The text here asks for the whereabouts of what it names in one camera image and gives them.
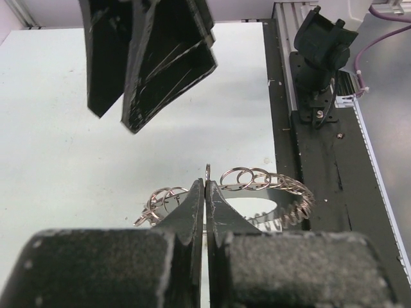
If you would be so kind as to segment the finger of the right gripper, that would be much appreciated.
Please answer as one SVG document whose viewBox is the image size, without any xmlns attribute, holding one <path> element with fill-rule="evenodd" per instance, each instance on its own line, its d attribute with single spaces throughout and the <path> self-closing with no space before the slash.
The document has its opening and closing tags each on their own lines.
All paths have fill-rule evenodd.
<svg viewBox="0 0 411 308">
<path fill-rule="evenodd" d="M 123 94 L 132 44 L 140 44 L 150 1 L 80 1 L 87 58 L 87 107 L 102 117 Z"/>
<path fill-rule="evenodd" d="M 217 67 L 206 1 L 133 1 L 121 122 L 139 132 Z"/>
</svg>

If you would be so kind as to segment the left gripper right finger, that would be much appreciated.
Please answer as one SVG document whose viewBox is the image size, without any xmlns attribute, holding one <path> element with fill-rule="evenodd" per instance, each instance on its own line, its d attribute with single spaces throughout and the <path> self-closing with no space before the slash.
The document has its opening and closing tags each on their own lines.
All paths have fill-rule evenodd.
<svg viewBox="0 0 411 308">
<path fill-rule="evenodd" d="M 216 182 L 205 190 L 211 307 L 401 307 L 377 251 L 356 232 L 262 232 Z"/>
</svg>

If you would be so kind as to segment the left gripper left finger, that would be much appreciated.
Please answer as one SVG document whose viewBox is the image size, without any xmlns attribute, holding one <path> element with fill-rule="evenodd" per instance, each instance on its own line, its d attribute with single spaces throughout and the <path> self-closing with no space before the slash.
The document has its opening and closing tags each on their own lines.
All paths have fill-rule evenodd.
<svg viewBox="0 0 411 308">
<path fill-rule="evenodd" d="M 2 307 L 199 307 L 204 184 L 149 229 L 49 229 L 22 249 Z"/>
</svg>

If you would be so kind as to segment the metal keyring holder disc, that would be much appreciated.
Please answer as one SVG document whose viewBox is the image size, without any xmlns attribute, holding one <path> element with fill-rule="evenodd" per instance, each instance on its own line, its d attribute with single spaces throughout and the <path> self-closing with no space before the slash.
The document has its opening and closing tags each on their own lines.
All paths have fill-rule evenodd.
<svg viewBox="0 0 411 308">
<path fill-rule="evenodd" d="M 246 221 L 262 231 L 282 232 L 308 219 L 314 194 L 300 181 L 260 167 L 234 167 L 217 180 L 222 197 Z M 189 189 L 162 187 L 148 197 L 133 223 L 154 227 L 188 197 Z"/>
</svg>

